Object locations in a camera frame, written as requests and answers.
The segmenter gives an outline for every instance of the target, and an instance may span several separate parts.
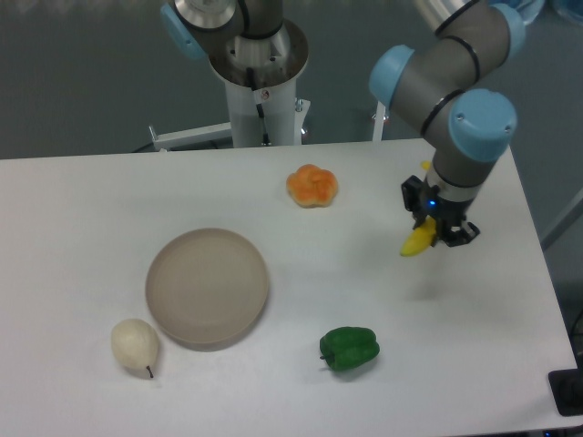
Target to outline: yellow banana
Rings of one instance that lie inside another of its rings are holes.
[[[401,247],[402,257],[419,255],[434,242],[436,231],[435,220],[427,217],[423,225],[415,229]]]

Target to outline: toy vegetable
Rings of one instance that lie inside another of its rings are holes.
[[[354,369],[379,354],[376,335],[368,328],[345,326],[331,330],[320,339],[321,360],[333,371]]]

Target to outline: gray wall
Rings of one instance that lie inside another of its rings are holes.
[[[312,101],[309,142],[370,139],[374,63],[397,44],[423,50],[433,35],[410,0],[284,4],[310,42],[298,83]],[[0,158],[125,153],[149,142],[150,123],[164,133],[227,121],[220,82],[173,47],[159,5],[0,0]],[[517,107],[512,149],[539,232],[583,187],[582,69],[583,27],[547,8],[522,53],[481,84]],[[407,137],[416,134],[398,119],[384,133]],[[581,243],[583,220],[547,252],[567,323],[583,307]]]

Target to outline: orange bread roll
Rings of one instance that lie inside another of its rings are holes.
[[[306,164],[288,176],[286,187],[303,208],[327,207],[338,192],[338,181],[331,171]]]

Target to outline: black cable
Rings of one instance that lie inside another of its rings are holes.
[[[131,153],[139,153],[139,152],[141,152],[143,150],[146,150],[148,147],[153,147],[153,146],[154,146],[154,143],[150,141],[145,146],[138,147],[136,150],[132,150]]]
[[[247,9],[247,4],[245,3],[245,0],[239,0],[238,3],[240,12],[243,15],[243,32],[247,32],[249,30],[249,26],[251,25],[249,9]]]
[[[251,85],[251,91],[255,92],[258,90],[257,83],[255,82],[255,72],[252,68],[248,67],[246,70],[247,73],[247,80],[249,80],[249,85]],[[255,105],[257,107],[257,114],[259,115],[259,119],[261,121],[261,127],[263,128],[263,144],[265,146],[271,145],[270,135],[267,132],[267,125],[265,124],[265,113],[263,112],[263,105],[258,103]]]
[[[448,35],[444,39],[451,39],[452,41],[456,41],[467,51],[467,53],[472,57],[472,62],[474,62],[474,70],[476,71],[474,77],[474,83],[476,84],[480,80],[480,76],[482,76],[481,67],[480,67],[480,58],[476,53],[476,50],[463,38],[455,35]]]
[[[439,36],[439,34],[441,34],[441,32],[446,27],[448,27],[449,25],[451,25],[461,14],[463,14],[470,7],[472,7],[473,5],[475,5],[477,3],[480,3],[480,0],[470,0],[465,5],[463,5],[462,7],[460,7],[457,11],[455,11],[453,14],[451,14],[451,16],[449,18],[447,18],[439,27],[436,28],[435,35],[436,36]]]
[[[581,320],[581,317],[583,317],[583,310],[581,310],[579,312],[579,314],[577,315],[577,318],[573,322],[573,326],[571,326],[571,331],[568,334],[569,337],[573,337],[575,335],[575,328],[577,327],[578,322]]]
[[[464,94],[464,90],[456,89],[435,104],[434,108],[431,110],[431,112],[423,122],[423,125],[421,126],[421,131],[419,132],[421,134],[421,137],[425,138],[425,132],[427,132],[429,125],[431,125],[431,122],[434,121],[435,117],[437,117],[439,111],[441,111],[445,107],[445,105],[447,105],[450,101],[452,101],[455,97],[459,96],[460,94]]]

